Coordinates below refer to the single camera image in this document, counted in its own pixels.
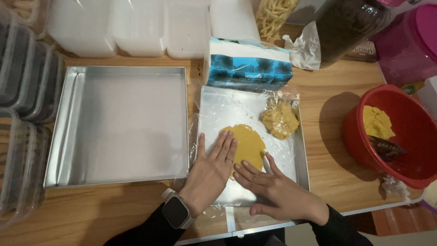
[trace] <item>hand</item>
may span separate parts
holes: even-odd
[[[237,140],[232,131],[223,131],[209,156],[205,154],[205,134],[199,137],[196,162],[179,196],[196,218],[223,192],[231,175]]]
[[[320,226],[325,225],[329,219],[326,203],[285,176],[267,152],[266,157],[273,175],[258,171],[247,161],[243,161],[243,165],[235,165],[236,172],[233,175],[241,186],[267,197],[277,205],[254,204],[250,207],[250,215],[266,214],[277,220],[305,219]]]

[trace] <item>square baking pan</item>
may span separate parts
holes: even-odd
[[[275,138],[260,121],[266,110],[268,94],[202,86],[199,111],[198,135],[205,133],[205,149],[207,153],[214,146],[219,131],[225,127],[246,124],[263,139],[268,151],[278,168],[290,179],[309,190],[308,165],[302,124],[287,140]],[[294,113],[300,119],[297,103]],[[264,158],[263,172],[269,172],[270,166]],[[267,202],[265,198],[256,196],[244,189],[235,180],[228,179],[226,188],[213,203],[216,206],[250,206],[253,203]]]
[[[185,178],[184,67],[68,67],[44,187]]]

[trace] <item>black sleeve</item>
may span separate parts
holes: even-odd
[[[164,203],[144,223],[109,239],[104,246],[173,246],[185,230],[171,227],[163,215],[163,207]]]
[[[331,206],[329,208],[328,223],[319,226],[310,222],[312,231],[316,235],[319,246],[372,246],[373,244],[357,232],[355,227]]]

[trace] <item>glass jar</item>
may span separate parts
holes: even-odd
[[[316,13],[321,64],[334,64],[365,38],[388,25],[389,10],[377,0],[328,0]]]
[[[262,0],[255,15],[261,40],[271,41],[299,2],[300,0]]]

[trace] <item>yellow dough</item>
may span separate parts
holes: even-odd
[[[274,98],[267,101],[267,110],[262,114],[262,122],[265,127],[277,139],[288,139],[299,126],[299,121],[293,113],[292,106],[284,99]]]
[[[390,117],[377,107],[365,105],[363,110],[364,129],[366,134],[382,139],[396,136],[392,131]]]
[[[220,133],[225,130],[234,132],[234,138],[238,141],[234,163],[241,164],[242,160],[246,160],[261,171],[263,169],[263,159],[266,153],[266,145],[261,139],[261,136],[250,126],[244,124],[235,125],[234,127],[225,127]],[[229,177],[231,180],[234,180],[232,176],[233,173],[234,169],[232,169]]]

